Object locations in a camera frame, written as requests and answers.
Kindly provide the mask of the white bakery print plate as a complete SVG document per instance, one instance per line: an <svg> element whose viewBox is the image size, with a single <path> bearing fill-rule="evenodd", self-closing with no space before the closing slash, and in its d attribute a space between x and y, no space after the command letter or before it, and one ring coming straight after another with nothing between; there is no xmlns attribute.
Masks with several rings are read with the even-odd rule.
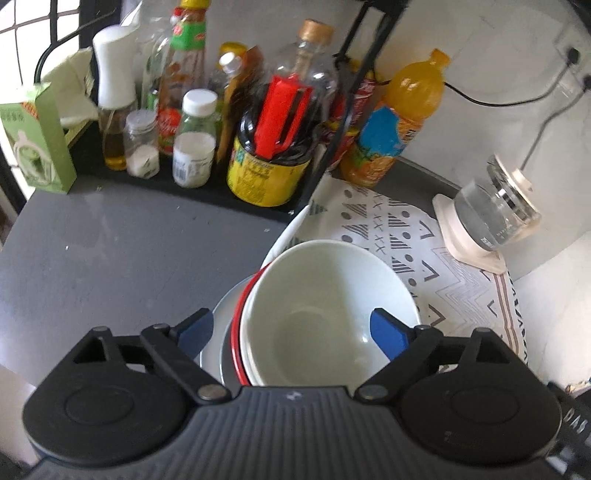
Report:
<svg viewBox="0 0 591 480"><path fill-rule="evenodd" d="M228 328L231 324L235 307L242 296L242 291L252 277L246 277L233 286L216 304L212 310L213 333L211 340L201 350L195 361L201 369L207 371L216 380L225 383L222 368L222 350L229 343Z"/></svg>

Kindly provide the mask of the red rimmed plate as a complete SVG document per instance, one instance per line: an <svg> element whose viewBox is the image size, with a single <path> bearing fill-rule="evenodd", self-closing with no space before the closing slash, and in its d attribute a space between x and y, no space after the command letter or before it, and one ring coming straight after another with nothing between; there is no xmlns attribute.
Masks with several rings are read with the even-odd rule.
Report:
<svg viewBox="0 0 591 480"><path fill-rule="evenodd" d="M257 271L256 274L254 274L252 278L249 279L245 289L243 289L242 294L240 294L238 298L238 303L235 306L235 313L232 316L230 325L229 342L231 358L236 377L238 377L238 382L242 386L250 386L249 377L247 377L245 366L243 365L242 349L240 348L239 342L239 329L240 324L242 323L242 312L243 309L245 309L246 300L249 299L249 294L252 293L253 287L256 286L257 281L259 281L260 277L263 275L263 272L266 271L266 268L267 266L263 266L263 268L260 268L259 271Z"/></svg>

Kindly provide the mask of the large white bowl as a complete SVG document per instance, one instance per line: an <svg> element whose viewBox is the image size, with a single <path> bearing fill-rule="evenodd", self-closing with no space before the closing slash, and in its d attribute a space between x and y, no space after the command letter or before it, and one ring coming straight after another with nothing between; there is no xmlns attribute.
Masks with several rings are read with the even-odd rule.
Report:
<svg viewBox="0 0 591 480"><path fill-rule="evenodd" d="M409 327L420 323L401 278L362 247L312 240L266 266L239 329L251 386L355 391L389 361L370 336L370 314L383 308Z"/></svg>

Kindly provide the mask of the patterned table cloth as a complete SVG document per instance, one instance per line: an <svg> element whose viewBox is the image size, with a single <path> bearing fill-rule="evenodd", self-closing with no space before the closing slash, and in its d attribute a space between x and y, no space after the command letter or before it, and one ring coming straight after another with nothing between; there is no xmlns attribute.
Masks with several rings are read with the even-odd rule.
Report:
<svg viewBox="0 0 591 480"><path fill-rule="evenodd" d="M283 230L266 260L315 239L353 243L381 258L409 288L422 323L450 336L489 327L522 360L528 358L510 275L456 260L445 247L438 222L419 207L327 175L312 194L308 211Z"/></svg>

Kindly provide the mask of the glass electric kettle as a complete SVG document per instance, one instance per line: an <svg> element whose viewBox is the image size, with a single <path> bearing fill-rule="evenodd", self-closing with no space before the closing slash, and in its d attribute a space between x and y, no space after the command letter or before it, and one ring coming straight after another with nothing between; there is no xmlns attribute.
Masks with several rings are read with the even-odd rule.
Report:
<svg viewBox="0 0 591 480"><path fill-rule="evenodd" d="M520 169L509 171L497 155L486 166L487 177L475 178L454 198L460 223L487 252L524 239L541 223L531 182Z"/></svg>

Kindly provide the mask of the white lid seasoning jar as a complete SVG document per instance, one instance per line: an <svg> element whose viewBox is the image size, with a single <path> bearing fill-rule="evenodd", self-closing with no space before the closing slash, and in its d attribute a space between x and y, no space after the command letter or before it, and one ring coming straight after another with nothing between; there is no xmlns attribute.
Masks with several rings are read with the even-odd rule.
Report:
<svg viewBox="0 0 591 480"><path fill-rule="evenodd" d="M183 188L204 186L211 176L216 149L217 95L193 89L182 99L181 120L173 143L172 176Z"/></svg>

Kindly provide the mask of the dark soy sauce bottle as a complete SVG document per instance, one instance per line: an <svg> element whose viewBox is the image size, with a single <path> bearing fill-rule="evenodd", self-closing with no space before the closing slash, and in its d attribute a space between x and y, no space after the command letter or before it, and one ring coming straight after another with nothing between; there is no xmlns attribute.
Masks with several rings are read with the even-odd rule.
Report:
<svg viewBox="0 0 591 480"><path fill-rule="evenodd" d="M295 40L266 60L263 79L238 126L228 187L257 207L279 207L307 173L338 90L329 55L335 28L304 20Z"/></svg>

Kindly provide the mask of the small glass spice jar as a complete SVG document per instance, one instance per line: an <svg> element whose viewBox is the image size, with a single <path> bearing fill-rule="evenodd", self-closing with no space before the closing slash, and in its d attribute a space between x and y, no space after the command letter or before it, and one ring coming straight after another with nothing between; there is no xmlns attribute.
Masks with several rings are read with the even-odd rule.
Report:
<svg viewBox="0 0 591 480"><path fill-rule="evenodd" d="M149 179L159 172L156 113L135 110L126 117L124 130L126 171L136 178Z"/></svg>

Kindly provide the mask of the green tissue box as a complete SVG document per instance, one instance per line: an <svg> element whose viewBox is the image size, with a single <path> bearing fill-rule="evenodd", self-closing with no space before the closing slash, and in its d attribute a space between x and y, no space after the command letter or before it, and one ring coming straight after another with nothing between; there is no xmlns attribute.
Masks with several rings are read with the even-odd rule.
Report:
<svg viewBox="0 0 591 480"><path fill-rule="evenodd" d="M66 194L77 175L69 143L98 119L90 99L93 51L67 57L39 83L1 95L1 124L16 163L35 189Z"/></svg>

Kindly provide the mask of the orange juice bottle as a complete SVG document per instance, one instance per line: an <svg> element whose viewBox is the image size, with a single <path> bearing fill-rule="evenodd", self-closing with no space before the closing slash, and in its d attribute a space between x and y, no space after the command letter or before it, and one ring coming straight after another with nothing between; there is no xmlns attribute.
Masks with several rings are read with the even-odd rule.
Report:
<svg viewBox="0 0 591 480"><path fill-rule="evenodd" d="M428 59L394 74L356 143L342 159L342 177L366 188L373 188L384 178L439 108L450 63L446 53L435 49Z"/></svg>

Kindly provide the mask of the red label sauce bottle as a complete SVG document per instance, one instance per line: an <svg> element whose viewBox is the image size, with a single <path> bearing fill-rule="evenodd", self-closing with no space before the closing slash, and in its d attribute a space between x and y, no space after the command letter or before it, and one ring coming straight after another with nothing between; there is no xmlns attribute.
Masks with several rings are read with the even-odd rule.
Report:
<svg viewBox="0 0 591 480"><path fill-rule="evenodd" d="M186 92L204 87L206 12L208 0L179 2L182 15L172 29L160 78L157 105L158 148L171 156Z"/></svg>

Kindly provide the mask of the amber vinegar bottle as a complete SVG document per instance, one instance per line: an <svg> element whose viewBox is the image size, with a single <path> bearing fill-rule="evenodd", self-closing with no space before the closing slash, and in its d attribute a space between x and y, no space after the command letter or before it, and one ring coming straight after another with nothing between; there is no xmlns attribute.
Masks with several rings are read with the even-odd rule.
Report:
<svg viewBox="0 0 591 480"><path fill-rule="evenodd" d="M228 168L238 121L252 103L253 90L263 77L263 53L259 47L247 48L239 42L224 42L208 88L217 95L215 111L216 153L214 174L221 176Z"/></svg>

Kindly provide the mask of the white cap oil bottle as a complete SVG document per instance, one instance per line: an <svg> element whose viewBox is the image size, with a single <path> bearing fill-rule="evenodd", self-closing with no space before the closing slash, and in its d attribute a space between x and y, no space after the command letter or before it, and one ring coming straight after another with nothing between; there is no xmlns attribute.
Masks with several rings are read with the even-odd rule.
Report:
<svg viewBox="0 0 591 480"><path fill-rule="evenodd" d="M98 68L98 123L106 167L126 169L124 130L127 115L136 107L132 73L137 29L112 25L93 38Z"/></svg>

